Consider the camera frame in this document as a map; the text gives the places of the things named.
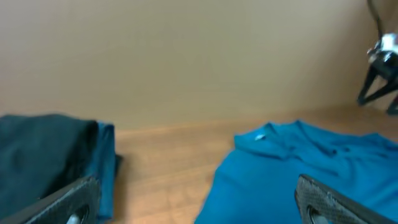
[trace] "clothing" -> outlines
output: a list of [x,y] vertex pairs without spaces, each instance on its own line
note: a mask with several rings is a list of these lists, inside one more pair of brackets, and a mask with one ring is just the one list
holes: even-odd
[[234,137],[196,224],[301,223],[294,200],[308,174],[397,220],[398,145],[378,134],[336,134],[301,121]]
[[82,177],[96,147],[96,121],[67,116],[0,118],[0,219]]
[[113,186],[118,166],[114,144],[114,126],[98,122],[97,147],[85,170],[85,176],[95,177],[101,186],[97,213],[99,222],[113,218]]

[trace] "wooden surface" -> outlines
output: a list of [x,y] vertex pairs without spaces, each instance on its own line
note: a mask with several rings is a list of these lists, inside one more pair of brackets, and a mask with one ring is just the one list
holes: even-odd
[[125,160],[116,180],[113,223],[192,223],[217,165],[232,147],[233,134],[268,121],[284,123],[297,118],[341,133],[377,131],[398,140],[398,118],[356,107],[118,131],[116,151]]

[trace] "folded cloth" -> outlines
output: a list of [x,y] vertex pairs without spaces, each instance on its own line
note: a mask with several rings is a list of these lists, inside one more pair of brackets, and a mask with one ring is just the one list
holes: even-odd
[[52,114],[0,118],[0,220],[83,176],[96,121]]
[[117,169],[114,144],[114,126],[98,122],[97,147],[85,175],[95,177],[101,186],[97,213],[97,221],[100,223],[113,218],[113,185]]
[[301,223],[294,200],[308,174],[397,220],[398,145],[378,134],[336,134],[301,121],[234,137],[195,223]]

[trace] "beige wall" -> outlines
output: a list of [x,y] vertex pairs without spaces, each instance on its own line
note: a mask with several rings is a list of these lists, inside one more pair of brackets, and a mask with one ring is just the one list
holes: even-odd
[[2,0],[0,111],[139,128],[353,103],[375,38],[364,0]]

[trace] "blue cloth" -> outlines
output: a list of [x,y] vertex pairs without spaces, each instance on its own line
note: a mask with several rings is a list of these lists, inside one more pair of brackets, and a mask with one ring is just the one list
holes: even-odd
[[97,213],[98,222],[113,218],[113,186],[116,175],[114,126],[98,122],[97,145],[85,175],[95,177],[101,186],[101,200]]
[[234,137],[196,224],[301,223],[300,174],[397,221],[398,145],[378,134],[336,134],[301,121]]

